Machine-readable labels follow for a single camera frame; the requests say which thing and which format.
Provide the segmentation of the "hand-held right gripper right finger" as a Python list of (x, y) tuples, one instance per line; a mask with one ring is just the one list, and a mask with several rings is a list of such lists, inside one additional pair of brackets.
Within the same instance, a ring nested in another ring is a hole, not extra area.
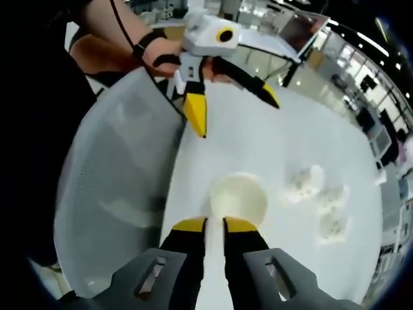
[(252, 223), (226, 216), (223, 235), (234, 309), (360, 309), (326, 294), (310, 269), (285, 251), (270, 248)]

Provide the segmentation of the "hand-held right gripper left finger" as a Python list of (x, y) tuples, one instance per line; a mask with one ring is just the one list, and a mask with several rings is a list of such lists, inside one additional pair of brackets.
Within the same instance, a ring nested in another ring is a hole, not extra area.
[(116, 271), (110, 286), (78, 309), (194, 309), (204, 276), (206, 217), (175, 224), (158, 248)]

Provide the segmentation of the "person's left hand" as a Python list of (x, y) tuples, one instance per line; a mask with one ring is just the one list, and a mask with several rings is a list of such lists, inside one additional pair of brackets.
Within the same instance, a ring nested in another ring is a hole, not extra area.
[(142, 59), (153, 75), (170, 78), (180, 66), (180, 52), (179, 41), (161, 37), (146, 47)]

